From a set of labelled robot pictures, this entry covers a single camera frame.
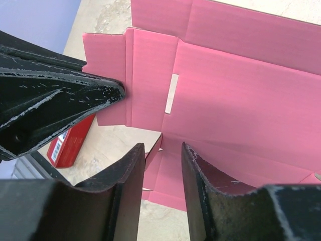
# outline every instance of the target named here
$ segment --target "red box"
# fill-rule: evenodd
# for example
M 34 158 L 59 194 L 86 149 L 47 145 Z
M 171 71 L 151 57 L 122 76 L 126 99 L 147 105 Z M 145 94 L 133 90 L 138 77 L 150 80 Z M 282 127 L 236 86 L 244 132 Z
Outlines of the red box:
M 95 114 L 90 115 L 51 141 L 47 157 L 54 167 L 66 168 L 75 163 L 94 118 Z

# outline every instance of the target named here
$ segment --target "blue wall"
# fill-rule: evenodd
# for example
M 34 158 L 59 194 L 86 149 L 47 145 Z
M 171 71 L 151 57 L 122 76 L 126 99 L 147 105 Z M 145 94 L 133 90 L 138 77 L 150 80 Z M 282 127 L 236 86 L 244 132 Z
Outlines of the blue wall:
M 0 0 L 0 30 L 63 53 L 81 0 Z

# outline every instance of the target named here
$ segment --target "beige marble surface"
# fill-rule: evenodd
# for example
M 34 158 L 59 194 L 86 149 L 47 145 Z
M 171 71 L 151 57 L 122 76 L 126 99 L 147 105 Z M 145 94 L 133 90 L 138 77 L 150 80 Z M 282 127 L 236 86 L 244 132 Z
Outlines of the beige marble surface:
M 221 0 L 257 11 L 321 24 L 321 0 Z M 85 60 L 82 34 L 122 34 L 131 26 L 130 0 L 82 0 L 65 54 Z M 120 159 L 138 142 L 146 151 L 159 133 L 125 126 L 99 127 L 95 120 L 73 167 L 59 171 L 76 184 Z M 48 145 L 40 149 L 46 157 Z M 142 201 L 138 240 L 189 240 L 185 212 Z

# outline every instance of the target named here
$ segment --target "pink cardboard flap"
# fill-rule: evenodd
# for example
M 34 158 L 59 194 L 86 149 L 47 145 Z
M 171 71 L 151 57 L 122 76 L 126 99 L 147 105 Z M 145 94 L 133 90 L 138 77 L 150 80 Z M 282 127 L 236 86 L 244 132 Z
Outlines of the pink cardboard flap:
M 144 198 L 186 209 L 183 141 L 254 187 L 320 182 L 320 26 L 208 0 L 132 0 L 132 19 L 141 29 L 84 35 L 83 71 L 126 88 L 124 101 L 98 113 L 99 125 L 162 132 L 147 157 Z

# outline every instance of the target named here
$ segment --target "barcode label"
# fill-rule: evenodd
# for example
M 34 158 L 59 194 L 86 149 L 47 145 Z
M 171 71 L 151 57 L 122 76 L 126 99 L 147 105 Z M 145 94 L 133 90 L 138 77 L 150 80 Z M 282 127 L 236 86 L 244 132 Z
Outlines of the barcode label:
M 63 132 L 63 133 L 59 136 L 59 139 L 60 139 L 62 142 L 64 142 L 67 134 L 68 134 L 68 131 Z
M 61 148 L 62 142 L 58 139 L 55 145 L 54 151 L 52 152 L 51 159 L 55 162 L 57 160 L 59 150 Z

